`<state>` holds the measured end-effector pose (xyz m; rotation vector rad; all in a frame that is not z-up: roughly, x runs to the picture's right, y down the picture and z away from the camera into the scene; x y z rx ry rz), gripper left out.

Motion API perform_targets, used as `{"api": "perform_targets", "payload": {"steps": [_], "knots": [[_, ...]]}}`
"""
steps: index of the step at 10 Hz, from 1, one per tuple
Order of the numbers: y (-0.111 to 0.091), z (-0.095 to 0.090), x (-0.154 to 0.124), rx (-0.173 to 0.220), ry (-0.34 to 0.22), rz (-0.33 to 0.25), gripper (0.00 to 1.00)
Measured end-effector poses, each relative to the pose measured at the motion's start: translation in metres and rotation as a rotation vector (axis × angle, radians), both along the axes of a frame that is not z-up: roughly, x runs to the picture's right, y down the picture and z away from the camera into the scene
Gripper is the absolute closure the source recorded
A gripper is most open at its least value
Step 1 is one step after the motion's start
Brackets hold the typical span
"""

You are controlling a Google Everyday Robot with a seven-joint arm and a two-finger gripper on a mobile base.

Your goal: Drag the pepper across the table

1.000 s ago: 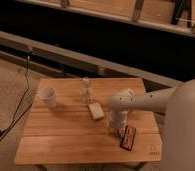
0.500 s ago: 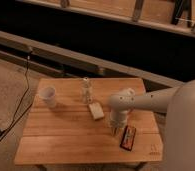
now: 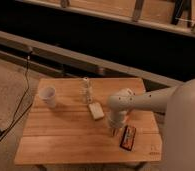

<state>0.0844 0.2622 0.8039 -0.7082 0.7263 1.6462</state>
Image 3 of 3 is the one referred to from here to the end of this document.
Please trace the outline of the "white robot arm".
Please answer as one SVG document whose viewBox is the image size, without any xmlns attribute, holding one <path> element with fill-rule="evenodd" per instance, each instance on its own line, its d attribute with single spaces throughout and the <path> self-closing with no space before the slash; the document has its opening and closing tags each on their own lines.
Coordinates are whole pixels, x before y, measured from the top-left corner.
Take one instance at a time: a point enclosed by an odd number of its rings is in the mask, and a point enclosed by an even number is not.
<svg viewBox="0 0 195 171">
<path fill-rule="evenodd" d="M 131 109 L 164 112 L 161 171 L 195 171 L 195 79 L 140 95 L 122 89 L 107 105 L 114 121 Z"/>
</svg>

